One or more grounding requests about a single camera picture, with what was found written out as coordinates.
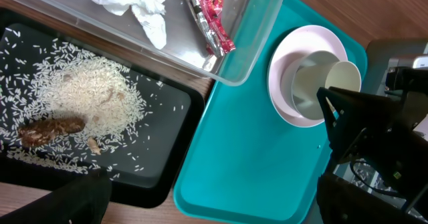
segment plastic bin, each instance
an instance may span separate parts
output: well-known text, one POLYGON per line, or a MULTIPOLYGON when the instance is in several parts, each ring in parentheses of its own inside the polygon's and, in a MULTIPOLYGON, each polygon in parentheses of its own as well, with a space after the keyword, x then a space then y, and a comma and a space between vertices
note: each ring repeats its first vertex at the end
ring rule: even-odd
MULTIPOLYGON (((224 58, 212 58, 185 0, 166 0, 167 45, 156 49, 146 37, 130 10, 123 16, 109 13, 91 0, 15 0, 42 13, 55 17, 115 44, 140 52, 164 64, 199 76, 207 76, 230 86, 238 86, 248 78, 264 47, 280 10, 282 0, 265 0, 263 17, 251 24, 256 26, 248 36, 251 41, 237 45, 234 61, 224 66, 224 58)), ((232 37, 239 27, 248 0, 224 0, 222 24, 232 37)))

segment cup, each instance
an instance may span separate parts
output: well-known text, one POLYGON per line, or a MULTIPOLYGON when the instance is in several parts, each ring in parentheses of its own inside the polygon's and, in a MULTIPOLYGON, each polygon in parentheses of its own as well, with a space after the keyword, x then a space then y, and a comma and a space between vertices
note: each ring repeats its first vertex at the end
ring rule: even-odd
POLYGON ((316 51, 298 61, 299 69, 288 87, 292 89, 292 108, 307 119, 324 119, 316 97, 320 87, 360 91, 360 72, 352 62, 340 61, 329 51, 316 51))

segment teal surface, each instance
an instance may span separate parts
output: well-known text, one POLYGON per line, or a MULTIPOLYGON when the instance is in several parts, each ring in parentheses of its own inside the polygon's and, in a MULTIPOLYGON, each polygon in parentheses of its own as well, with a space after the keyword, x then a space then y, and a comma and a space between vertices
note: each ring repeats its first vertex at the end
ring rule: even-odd
MULTIPOLYGON (((250 0, 234 39, 237 45, 255 29, 251 19, 267 7, 262 1, 250 0), (250 7, 254 1, 257 7, 250 7)), ((302 222, 331 150, 323 124, 296 128, 281 119, 270 102, 266 78, 281 40, 311 24, 332 30, 364 77, 367 59, 361 45, 301 1, 284 0, 248 80, 238 87, 217 82, 212 91, 174 189, 183 213, 236 223, 302 222)))

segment wooden surface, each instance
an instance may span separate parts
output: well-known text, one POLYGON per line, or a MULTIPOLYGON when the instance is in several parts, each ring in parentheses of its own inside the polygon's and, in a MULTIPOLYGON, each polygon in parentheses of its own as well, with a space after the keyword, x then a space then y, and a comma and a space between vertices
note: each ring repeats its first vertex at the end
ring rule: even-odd
MULTIPOLYGON (((302 0, 328 20, 366 47, 373 39, 385 37, 428 37, 428 0, 302 0)), ((36 13, 10 0, 0 0, 0 5, 12 8, 20 13, 48 26, 60 29, 63 33, 81 41, 90 43, 120 58, 132 61, 168 78, 178 80, 208 96, 211 80, 194 78, 168 66, 153 63, 138 53, 127 51, 109 44, 97 37, 84 33, 36 13)), ((35 190, 0 183, 0 215, 24 206, 45 195, 47 191, 35 190)), ((139 209, 111 203, 103 223, 204 223, 179 213, 174 205, 172 194, 160 207, 139 209)))

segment crumpled paper napkin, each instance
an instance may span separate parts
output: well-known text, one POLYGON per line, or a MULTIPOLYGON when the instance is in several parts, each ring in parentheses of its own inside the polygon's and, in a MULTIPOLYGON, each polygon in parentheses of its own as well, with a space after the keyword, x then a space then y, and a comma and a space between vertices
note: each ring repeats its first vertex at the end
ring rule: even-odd
POLYGON ((165 20, 165 0, 92 0, 103 5, 107 11, 122 16, 131 6, 131 11, 142 25, 153 46, 162 49, 167 44, 165 20))

